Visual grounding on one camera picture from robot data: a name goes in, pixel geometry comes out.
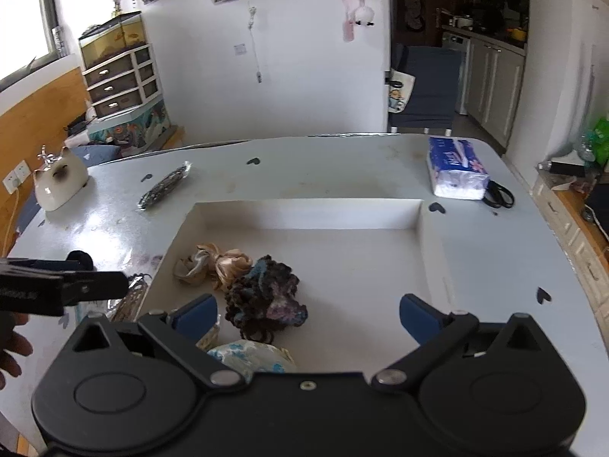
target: cat-shaped ceramic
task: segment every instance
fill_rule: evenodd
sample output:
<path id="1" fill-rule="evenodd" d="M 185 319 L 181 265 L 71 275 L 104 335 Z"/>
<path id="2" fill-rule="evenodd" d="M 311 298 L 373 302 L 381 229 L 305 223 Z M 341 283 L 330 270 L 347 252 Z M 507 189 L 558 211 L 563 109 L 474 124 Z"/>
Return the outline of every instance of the cat-shaped ceramic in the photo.
<path id="1" fill-rule="evenodd" d="M 63 147 L 57 161 L 34 170 L 34 192 L 45 211 L 53 211 L 76 194 L 89 178 L 83 161 Z"/>

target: window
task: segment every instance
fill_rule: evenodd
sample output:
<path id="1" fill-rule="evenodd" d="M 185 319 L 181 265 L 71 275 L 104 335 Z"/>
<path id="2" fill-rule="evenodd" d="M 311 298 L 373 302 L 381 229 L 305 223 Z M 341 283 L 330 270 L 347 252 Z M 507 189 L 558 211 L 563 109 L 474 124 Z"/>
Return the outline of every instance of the window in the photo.
<path id="1" fill-rule="evenodd" d="M 53 0 L 0 0 L 0 91 L 57 59 Z"/>

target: tissue pack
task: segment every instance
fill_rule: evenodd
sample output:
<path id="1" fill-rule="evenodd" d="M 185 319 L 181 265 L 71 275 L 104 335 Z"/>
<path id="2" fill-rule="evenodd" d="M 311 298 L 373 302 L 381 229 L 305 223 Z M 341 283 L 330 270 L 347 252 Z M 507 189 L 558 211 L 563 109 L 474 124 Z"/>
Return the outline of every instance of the tissue pack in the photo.
<path id="1" fill-rule="evenodd" d="M 472 200 L 484 197 L 489 176 L 471 142 L 430 137 L 427 166 L 436 196 Z"/>

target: black scissors handle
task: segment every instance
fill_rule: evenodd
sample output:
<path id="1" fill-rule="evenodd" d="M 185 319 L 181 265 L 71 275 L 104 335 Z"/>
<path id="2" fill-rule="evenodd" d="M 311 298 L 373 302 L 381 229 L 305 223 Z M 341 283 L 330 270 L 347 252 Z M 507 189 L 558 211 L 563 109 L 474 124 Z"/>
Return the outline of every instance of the black scissors handle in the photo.
<path id="1" fill-rule="evenodd" d="M 510 209 L 514 206 L 514 195 L 502 185 L 497 184 L 494 180 L 488 182 L 486 187 L 486 194 L 482 201 L 491 208 L 507 208 Z"/>

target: power socket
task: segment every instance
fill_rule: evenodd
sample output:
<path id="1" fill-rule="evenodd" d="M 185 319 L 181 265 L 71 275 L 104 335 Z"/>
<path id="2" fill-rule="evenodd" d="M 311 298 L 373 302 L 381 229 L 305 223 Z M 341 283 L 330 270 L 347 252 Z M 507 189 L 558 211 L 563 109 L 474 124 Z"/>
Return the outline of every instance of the power socket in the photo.
<path id="1" fill-rule="evenodd" d="M 6 187 L 6 190 L 8 190 L 8 193 L 12 194 L 13 192 L 16 191 L 17 187 L 19 187 L 19 184 L 21 182 L 19 182 L 19 178 L 17 178 L 17 174 L 15 174 L 15 172 L 13 172 L 11 170 L 10 172 L 8 172 L 8 175 L 6 177 L 4 177 L 4 180 L 2 180 L 2 183 L 4 184 L 4 187 Z"/>
<path id="2" fill-rule="evenodd" d="M 26 181 L 26 178 L 30 176 L 32 173 L 29 166 L 25 160 L 22 160 L 19 165 L 14 168 L 14 173 L 19 179 L 19 182 L 23 184 Z"/>

